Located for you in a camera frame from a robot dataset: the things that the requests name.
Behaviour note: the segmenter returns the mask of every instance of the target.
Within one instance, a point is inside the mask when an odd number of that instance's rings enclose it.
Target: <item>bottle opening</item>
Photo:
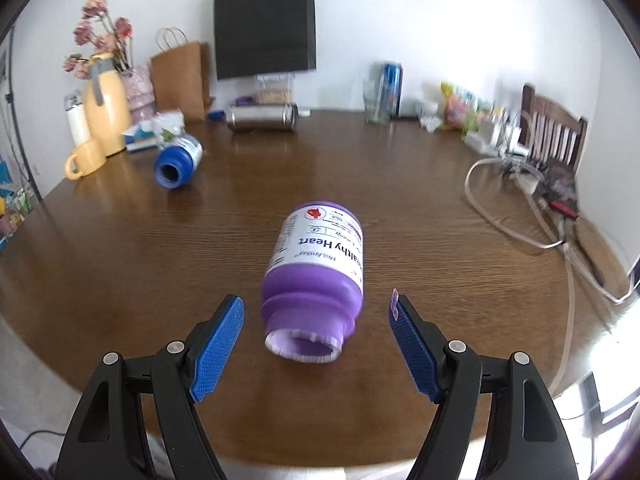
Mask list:
[[[274,354],[301,363],[330,363],[341,350],[337,339],[301,330],[274,330],[264,344]]]
[[[178,182],[178,179],[180,178],[178,169],[175,166],[171,166],[170,164],[163,164],[160,167],[160,172],[162,174],[162,177],[172,184]]]

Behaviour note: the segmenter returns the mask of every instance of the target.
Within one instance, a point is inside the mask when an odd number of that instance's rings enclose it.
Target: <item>wooden chair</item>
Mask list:
[[[558,103],[536,95],[536,89],[522,89],[522,132],[520,142],[530,148],[530,157],[546,162],[554,157],[575,169],[582,155],[587,134],[587,119],[575,119]]]

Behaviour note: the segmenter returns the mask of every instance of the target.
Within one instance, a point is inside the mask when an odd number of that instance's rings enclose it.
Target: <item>brown paper bag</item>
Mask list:
[[[167,31],[175,39],[177,30],[184,43],[176,40],[170,46]],[[179,29],[161,29],[164,44],[156,35],[156,43],[163,50],[151,58],[151,81],[159,112],[179,108],[187,121],[201,120],[207,116],[211,104],[209,96],[209,45],[199,41],[187,42]]]

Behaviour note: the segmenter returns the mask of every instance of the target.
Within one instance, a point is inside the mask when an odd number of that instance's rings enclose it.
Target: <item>metal screw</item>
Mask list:
[[[106,365],[112,365],[118,361],[118,354],[116,352],[109,352],[102,358],[102,362]]]
[[[466,350],[466,345],[462,341],[454,339],[449,341],[449,350],[456,354],[462,354]]]
[[[521,365],[528,365],[529,364],[529,356],[526,355],[524,352],[516,352],[513,355],[513,358],[515,359],[515,361],[517,363],[520,363]]]
[[[184,343],[182,341],[174,341],[166,346],[166,351],[169,354],[179,354],[184,350]]]

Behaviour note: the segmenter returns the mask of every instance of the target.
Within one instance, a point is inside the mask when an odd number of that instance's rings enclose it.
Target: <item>purple bottle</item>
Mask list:
[[[331,202],[287,217],[262,281],[269,350],[303,363],[337,359],[362,308],[362,241],[358,219]]]

